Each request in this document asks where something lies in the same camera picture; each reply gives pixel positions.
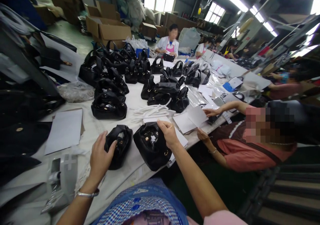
blue checkered apron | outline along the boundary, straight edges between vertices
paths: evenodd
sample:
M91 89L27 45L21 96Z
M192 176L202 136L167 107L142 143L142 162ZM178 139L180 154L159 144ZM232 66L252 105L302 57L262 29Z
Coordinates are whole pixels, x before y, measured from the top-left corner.
M160 178L121 192L93 224L122 224L146 210L159 210L172 224L188 224L186 209Z

open cardboard box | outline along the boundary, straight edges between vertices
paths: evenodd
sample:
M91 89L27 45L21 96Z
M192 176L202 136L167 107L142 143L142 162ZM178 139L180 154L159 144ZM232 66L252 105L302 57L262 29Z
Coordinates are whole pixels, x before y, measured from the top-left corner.
M118 48L122 48L125 44L123 40L131 37L130 27L119 21L87 16L86 22L87 30L92 33L95 42L106 45L112 40Z

plastic bag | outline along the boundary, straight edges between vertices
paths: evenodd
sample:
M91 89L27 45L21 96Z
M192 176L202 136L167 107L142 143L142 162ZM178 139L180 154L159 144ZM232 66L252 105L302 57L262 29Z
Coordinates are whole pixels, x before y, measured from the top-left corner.
M61 97L70 103L85 102L94 99L94 88L80 81L64 83L57 88Z

